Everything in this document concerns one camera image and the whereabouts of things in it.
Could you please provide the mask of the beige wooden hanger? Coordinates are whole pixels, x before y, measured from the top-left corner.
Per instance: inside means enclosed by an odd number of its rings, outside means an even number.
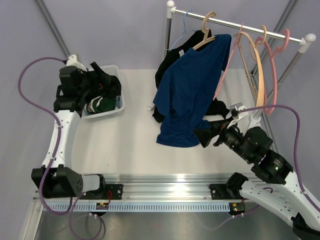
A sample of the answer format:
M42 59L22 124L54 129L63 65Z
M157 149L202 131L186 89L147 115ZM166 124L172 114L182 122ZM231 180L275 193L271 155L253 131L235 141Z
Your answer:
M265 43L266 38L267 38L267 28L264 25L262 25L260 28L263 30L263 37L260 37L260 38L258 37L255 41L252 39L252 37L247 32L242 31L242 27L240 28L239 32L234 35L234 37L237 37L235 43L239 49L239 53L240 53L240 56L241 56L241 59L243 62L244 71L245 71L247 80L250 83L250 86L253 87L253 96L256 100L256 103L255 103L256 107L261 107L265 103L265 81L264 81L262 61L261 61L261 57L260 57L260 54L258 51L258 46L263 45ZM258 87L257 87L257 89L254 87L253 79L250 76L249 69L248 69L248 66L247 66L243 51L242 51L241 39L243 36L245 36L248 39L251 56L257 64L257 70L258 70Z
M209 37L210 29L206 27L206 24L207 24L209 18L211 18L211 17L214 17L214 18L216 17L216 13L214 11L209 12L205 16L205 18L203 19L202 26L201 26L201 31L204 33L203 40L193 47L194 50L198 50L202 46L204 46L204 45L206 45L216 39L216 37L214 35Z

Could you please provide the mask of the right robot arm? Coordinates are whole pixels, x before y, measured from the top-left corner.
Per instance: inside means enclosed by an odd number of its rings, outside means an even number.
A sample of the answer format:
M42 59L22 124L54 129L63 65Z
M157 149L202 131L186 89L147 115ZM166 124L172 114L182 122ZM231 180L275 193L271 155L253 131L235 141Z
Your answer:
M265 191L238 172L232 174L224 184L227 195L232 199L251 200L267 209L292 227L301 240L318 240L320 214L303 194L294 168L284 157L271 150L273 141L261 127L255 126L241 133L230 122L231 119L211 121L210 128L195 129L193 132L204 148L217 137L213 146L225 144L252 165L251 171L256 177L281 192L285 199Z

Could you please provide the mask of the light blue t-shirt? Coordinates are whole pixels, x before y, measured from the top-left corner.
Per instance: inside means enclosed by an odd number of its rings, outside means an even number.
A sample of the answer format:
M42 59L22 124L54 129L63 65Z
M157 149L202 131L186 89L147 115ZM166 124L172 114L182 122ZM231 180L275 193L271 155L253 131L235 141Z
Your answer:
M122 107L121 96L115 98L115 110L119 110Z

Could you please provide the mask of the green and white raglan shirt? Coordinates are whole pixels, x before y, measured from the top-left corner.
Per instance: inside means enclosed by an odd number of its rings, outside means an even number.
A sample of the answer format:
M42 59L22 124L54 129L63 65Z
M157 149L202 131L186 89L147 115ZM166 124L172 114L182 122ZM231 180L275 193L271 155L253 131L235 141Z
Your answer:
M84 107L90 115L100 114L115 110L116 97L108 98L98 96L90 100Z

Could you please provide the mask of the pink plastic hanger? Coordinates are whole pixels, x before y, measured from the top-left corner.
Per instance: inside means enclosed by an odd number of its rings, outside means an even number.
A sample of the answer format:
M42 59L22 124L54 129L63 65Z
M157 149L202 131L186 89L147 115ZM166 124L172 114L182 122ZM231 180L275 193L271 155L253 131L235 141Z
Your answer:
M282 53L286 50L288 43L289 43L289 37L290 37L290 30L285 28L283 30L283 34L285 36L284 38L284 43L281 46L278 46L274 51L271 50L270 45L266 41L267 37L267 29L264 25L261 26L263 29L263 37L259 36L255 40L255 45L254 47L256 48L257 46L264 45L265 49L267 50L268 53L268 58L270 62L270 68L271 68L271 73L272 73L272 80L273 80L273 88L272 88L272 105L275 105L277 103L277 97L278 97L278 79L277 79L277 70L276 70L276 64L275 64L275 57L277 54Z

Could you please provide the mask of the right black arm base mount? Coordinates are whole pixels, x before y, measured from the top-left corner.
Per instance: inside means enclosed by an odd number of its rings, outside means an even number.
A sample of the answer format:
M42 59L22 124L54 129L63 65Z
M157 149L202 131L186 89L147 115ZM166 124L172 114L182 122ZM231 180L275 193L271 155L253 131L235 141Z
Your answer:
M212 200L241 200L241 196L232 196L228 191L226 184L217 183L208 186Z

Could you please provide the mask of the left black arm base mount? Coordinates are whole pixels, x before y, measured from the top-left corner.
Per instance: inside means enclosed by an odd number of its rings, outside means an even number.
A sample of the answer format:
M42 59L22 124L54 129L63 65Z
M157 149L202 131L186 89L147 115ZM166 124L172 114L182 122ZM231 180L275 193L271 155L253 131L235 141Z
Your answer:
M106 184L102 189L86 192L81 200L122 200L123 184Z

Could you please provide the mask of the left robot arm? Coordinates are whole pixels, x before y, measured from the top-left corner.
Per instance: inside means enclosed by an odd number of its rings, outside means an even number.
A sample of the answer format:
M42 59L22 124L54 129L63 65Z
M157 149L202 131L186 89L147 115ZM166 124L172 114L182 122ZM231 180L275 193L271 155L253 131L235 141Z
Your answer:
M111 82L96 62L92 70L80 69L68 63L59 70L58 85L53 103L54 128L48 156L40 168L34 168L31 179L45 199L75 198L103 199L108 192L102 174L81 175L72 170L71 158L77 127L89 99Z

